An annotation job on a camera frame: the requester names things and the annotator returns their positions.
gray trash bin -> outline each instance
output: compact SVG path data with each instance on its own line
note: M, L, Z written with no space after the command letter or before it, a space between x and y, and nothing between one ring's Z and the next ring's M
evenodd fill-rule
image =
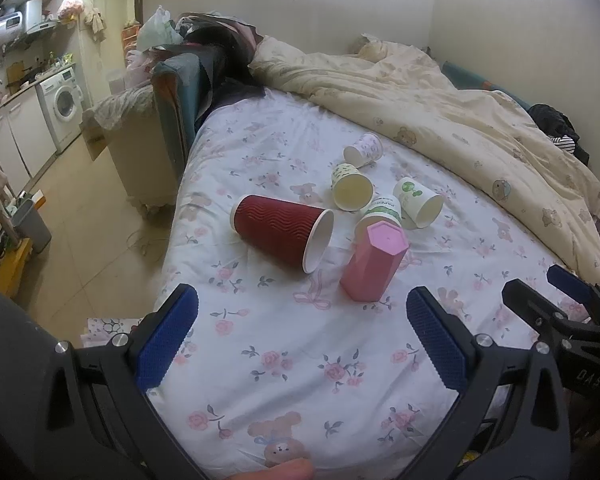
M33 251L39 253L51 240L51 232L34 207L33 200L27 198L11 217L16 232L23 238L31 238Z

red paper cup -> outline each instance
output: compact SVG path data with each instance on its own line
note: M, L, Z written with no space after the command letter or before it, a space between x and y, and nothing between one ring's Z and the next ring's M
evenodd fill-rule
M295 202L247 195L234 204L231 227L249 244L307 274L331 240L334 214Z

washing machine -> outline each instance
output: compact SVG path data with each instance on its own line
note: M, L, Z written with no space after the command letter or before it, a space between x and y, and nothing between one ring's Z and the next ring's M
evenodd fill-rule
M80 135L82 89L75 80L73 67L59 72L36 86L40 107L56 144L62 153Z

washing machine door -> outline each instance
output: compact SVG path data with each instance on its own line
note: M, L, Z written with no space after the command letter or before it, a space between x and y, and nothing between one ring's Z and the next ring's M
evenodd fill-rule
M71 121L77 113L77 106L72 90L74 89L69 85L63 85L58 89L54 96L54 112L56 118L65 123Z

yellow shelf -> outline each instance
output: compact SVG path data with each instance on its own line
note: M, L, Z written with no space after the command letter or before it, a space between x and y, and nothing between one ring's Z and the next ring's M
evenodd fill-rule
M7 250L0 260L0 292L8 298L18 291L22 270L32 247L31 238L23 238L17 248Z

